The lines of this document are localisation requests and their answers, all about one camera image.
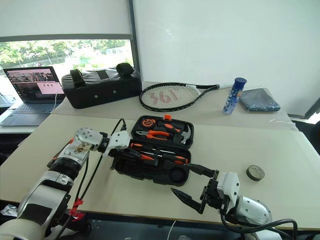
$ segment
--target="spray can cap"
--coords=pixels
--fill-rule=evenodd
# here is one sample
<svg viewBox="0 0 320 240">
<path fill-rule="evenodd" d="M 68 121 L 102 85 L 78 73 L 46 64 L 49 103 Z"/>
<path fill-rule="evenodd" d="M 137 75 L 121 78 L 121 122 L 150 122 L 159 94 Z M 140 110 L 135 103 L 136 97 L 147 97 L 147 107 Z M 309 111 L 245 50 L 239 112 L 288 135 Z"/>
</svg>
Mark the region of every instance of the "spray can cap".
<svg viewBox="0 0 320 240">
<path fill-rule="evenodd" d="M 245 84 L 246 84 L 247 80 L 242 78 L 242 77 L 237 77 L 235 80 L 234 80 L 234 84 L 233 84 L 233 87 L 235 89 L 243 89 Z"/>
</svg>

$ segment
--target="tool case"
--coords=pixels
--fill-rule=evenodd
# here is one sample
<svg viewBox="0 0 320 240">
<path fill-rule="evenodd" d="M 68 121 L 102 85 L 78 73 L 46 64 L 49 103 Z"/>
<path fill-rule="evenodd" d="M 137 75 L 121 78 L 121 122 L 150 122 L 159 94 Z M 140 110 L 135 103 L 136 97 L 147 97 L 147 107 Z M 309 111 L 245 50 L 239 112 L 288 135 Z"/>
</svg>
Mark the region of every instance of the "tool case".
<svg viewBox="0 0 320 240">
<path fill-rule="evenodd" d="M 164 118 L 144 115 L 135 123 L 131 136 L 130 148 L 113 155 L 111 169 L 135 179 L 153 180 L 156 184 L 185 184 L 189 169 L 184 163 L 191 162 L 188 149 L 194 136 L 192 123 L 171 119 L 170 115 L 165 115 Z M 131 149 L 151 159 L 132 158 Z"/>
<path fill-rule="evenodd" d="M 61 82 L 65 96 L 75 109 L 132 98 L 142 91 L 140 74 L 126 62 L 82 73 L 73 69 Z"/>
</svg>

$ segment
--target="pliers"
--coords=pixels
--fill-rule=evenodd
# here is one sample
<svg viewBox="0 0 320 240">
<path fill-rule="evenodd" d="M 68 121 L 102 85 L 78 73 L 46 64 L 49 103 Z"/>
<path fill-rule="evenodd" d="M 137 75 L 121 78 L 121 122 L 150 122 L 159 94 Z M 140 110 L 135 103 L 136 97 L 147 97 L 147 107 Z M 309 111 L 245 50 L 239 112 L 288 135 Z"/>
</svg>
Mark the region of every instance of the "pliers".
<svg viewBox="0 0 320 240">
<path fill-rule="evenodd" d="M 135 133 L 138 135 L 146 136 L 147 139 L 158 139 L 158 140 L 168 140 L 168 139 L 156 137 L 155 135 L 161 135 L 161 136 L 166 136 L 166 137 L 172 136 L 170 133 L 165 132 L 165 131 L 153 131 L 153 130 L 136 131 Z"/>
</svg>

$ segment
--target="black bag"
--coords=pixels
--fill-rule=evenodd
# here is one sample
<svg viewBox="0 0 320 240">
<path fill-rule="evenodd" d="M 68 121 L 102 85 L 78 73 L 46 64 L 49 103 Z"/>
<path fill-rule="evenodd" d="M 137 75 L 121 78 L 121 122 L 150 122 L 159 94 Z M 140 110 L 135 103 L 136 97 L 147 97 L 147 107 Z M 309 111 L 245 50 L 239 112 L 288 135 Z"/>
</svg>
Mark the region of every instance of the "black bag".
<svg viewBox="0 0 320 240">
<path fill-rule="evenodd" d="M 140 74 L 128 63 L 83 73 L 71 70 L 61 81 L 65 96 L 75 109 L 135 97 L 142 91 Z"/>
</svg>

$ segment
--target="laptop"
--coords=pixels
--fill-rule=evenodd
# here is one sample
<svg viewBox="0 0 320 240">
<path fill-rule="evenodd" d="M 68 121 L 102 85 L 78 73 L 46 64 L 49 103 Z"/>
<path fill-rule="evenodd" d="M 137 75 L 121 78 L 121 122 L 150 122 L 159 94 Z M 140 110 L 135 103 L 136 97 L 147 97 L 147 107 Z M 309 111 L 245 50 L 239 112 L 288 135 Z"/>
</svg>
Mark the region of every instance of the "laptop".
<svg viewBox="0 0 320 240">
<path fill-rule="evenodd" d="M 0 126 L 39 126 L 65 98 L 52 66 L 3 69 L 23 101 Z"/>
</svg>

